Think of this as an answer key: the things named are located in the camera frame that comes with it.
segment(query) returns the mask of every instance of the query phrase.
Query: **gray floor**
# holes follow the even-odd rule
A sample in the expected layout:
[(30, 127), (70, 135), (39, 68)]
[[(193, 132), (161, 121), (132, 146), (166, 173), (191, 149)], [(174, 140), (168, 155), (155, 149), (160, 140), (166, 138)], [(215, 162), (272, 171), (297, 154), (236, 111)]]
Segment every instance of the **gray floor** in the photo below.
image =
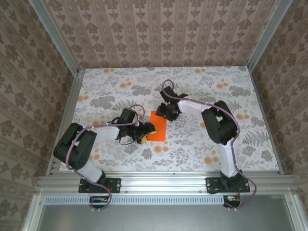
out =
[(221, 205), (87, 205), (43, 208), (38, 231), (293, 231), (284, 196), (256, 196), (245, 208)]

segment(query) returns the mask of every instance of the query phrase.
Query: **gray leaf pattern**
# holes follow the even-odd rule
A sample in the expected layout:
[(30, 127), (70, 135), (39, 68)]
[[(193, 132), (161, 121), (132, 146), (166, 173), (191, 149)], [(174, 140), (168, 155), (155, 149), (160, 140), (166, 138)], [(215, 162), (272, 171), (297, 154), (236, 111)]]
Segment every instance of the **gray leaf pattern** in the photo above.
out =
[[(241, 128), (235, 143), (241, 169), (278, 170), (246, 67), (87, 69), (73, 122), (83, 126), (105, 124), (135, 103), (144, 106), (143, 120), (149, 121), (151, 111), (164, 102), (159, 92), (167, 78), (174, 81), (177, 94), (186, 93), (188, 97), (209, 103), (226, 102)], [(140, 108), (134, 110), (142, 114)], [(5, 128), (7, 133), (12, 133), (8, 124)], [(165, 142), (126, 146), (119, 145), (118, 141), (104, 142), (93, 147), (90, 158), (105, 171), (220, 169), (217, 145), (208, 137), (202, 119), (191, 114), (180, 114), (176, 121), (167, 122)]]

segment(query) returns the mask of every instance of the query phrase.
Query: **floral tablecloth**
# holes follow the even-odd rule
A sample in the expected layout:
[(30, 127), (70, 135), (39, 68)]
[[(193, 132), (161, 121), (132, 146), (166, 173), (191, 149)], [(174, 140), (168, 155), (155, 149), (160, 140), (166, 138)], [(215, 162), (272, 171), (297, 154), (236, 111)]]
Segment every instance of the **floral tablecloth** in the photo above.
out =
[[(167, 78), (175, 82), (177, 94), (184, 92), (209, 103), (226, 102), (241, 128), (235, 143), (241, 169), (278, 170), (250, 75), (242, 66), (87, 69), (73, 122), (104, 124), (135, 103), (145, 107), (144, 121), (149, 121), (151, 111), (163, 102), (159, 92)], [(105, 171), (220, 169), (216, 144), (208, 137), (204, 123), (190, 114), (167, 122), (165, 142), (127, 146), (104, 142), (93, 147), (90, 159)]]

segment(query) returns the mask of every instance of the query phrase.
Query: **orange block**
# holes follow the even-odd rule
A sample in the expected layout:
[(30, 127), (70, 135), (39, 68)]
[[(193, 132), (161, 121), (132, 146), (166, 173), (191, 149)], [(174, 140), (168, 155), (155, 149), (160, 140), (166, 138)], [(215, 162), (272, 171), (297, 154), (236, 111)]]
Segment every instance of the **orange block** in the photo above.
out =
[(150, 123), (155, 126), (156, 133), (148, 135), (148, 141), (162, 141), (166, 139), (167, 120), (155, 115), (156, 111), (151, 111)]

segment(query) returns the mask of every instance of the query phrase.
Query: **ventilated metal strip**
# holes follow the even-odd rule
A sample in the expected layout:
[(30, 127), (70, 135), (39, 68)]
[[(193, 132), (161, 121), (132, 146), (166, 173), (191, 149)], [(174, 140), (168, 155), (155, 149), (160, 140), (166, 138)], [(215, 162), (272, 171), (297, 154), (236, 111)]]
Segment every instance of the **ventilated metal strip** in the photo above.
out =
[[(44, 205), (89, 205), (90, 196), (46, 196)], [(223, 196), (123, 196), (113, 195), (111, 205), (222, 205)]]

